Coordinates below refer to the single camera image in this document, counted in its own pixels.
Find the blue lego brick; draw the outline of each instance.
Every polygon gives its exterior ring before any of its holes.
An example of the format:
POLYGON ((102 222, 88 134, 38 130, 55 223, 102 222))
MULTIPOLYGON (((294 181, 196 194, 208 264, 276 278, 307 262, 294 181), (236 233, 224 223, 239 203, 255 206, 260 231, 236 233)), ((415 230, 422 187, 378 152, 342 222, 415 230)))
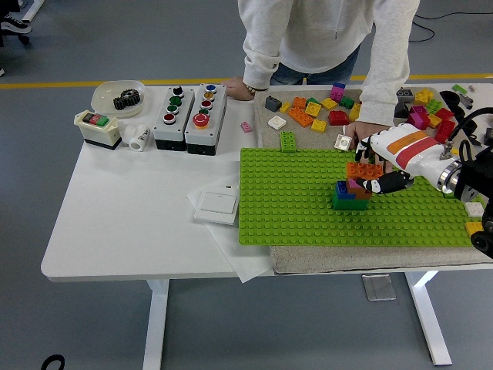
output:
POLYGON ((351 194, 347 192, 346 181, 337 181, 335 195, 337 199, 351 200, 356 198, 356 194, 351 194))

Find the orange lego brick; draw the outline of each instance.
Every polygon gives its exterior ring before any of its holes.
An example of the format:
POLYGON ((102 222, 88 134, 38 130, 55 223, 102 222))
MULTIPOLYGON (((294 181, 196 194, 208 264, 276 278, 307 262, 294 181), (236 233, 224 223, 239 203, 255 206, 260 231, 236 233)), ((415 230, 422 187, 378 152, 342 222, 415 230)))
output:
POLYGON ((314 122, 314 119, 308 116, 304 110, 300 108, 292 108, 287 115, 299 123, 302 127, 307 127, 314 122))
POLYGON ((300 98, 299 96, 296 96, 293 99, 293 108, 294 107, 305 109, 307 107, 307 98, 300 98))
POLYGON ((376 180, 384 174, 384 169, 379 164, 366 164, 349 162, 346 164, 346 177, 357 179, 360 177, 365 180, 376 180))

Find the table leg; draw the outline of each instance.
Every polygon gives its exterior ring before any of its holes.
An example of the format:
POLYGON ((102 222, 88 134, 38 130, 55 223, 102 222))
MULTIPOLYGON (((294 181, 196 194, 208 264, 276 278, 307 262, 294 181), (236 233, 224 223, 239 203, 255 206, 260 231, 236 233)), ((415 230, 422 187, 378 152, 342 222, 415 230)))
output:
POLYGON ((423 328, 424 337, 428 343, 433 364, 452 365, 437 316, 434 313, 433 305, 426 290, 426 283, 437 273, 438 271, 406 272, 405 275, 409 288, 411 289, 411 295, 416 306, 416 311, 418 312, 421 327, 423 328))
POLYGON ((169 279, 148 280, 147 284, 149 284, 149 287, 153 291, 153 297, 149 312, 143 370, 160 370, 161 358, 163 356, 164 324, 166 323, 169 279))

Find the black gear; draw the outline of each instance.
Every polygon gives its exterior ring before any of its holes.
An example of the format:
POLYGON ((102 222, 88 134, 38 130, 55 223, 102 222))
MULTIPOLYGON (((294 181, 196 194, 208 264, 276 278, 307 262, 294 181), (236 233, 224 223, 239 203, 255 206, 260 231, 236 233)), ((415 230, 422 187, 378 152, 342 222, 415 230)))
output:
POLYGON ((122 110, 122 109, 125 109, 125 107, 126 107, 124 98, 113 99, 113 104, 115 104, 116 110, 122 110))
POLYGON ((121 97, 123 98, 126 106, 134 106, 140 103, 139 92, 135 89, 123 90, 121 97))

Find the hoodie sleeve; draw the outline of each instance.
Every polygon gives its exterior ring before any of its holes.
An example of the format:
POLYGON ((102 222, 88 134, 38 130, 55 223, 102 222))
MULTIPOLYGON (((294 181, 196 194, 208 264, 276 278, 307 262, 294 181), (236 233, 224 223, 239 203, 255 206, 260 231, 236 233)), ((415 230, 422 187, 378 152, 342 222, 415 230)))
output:
POLYGON ((358 120, 393 126, 396 92, 409 77, 407 47, 419 0, 377 0, 371 65, 361 94, 358 120))
POLYGON ((243 81, 267 89, 280 60, 279 47, 290 19, 293 0, 238 0, 245 25, 243 81))

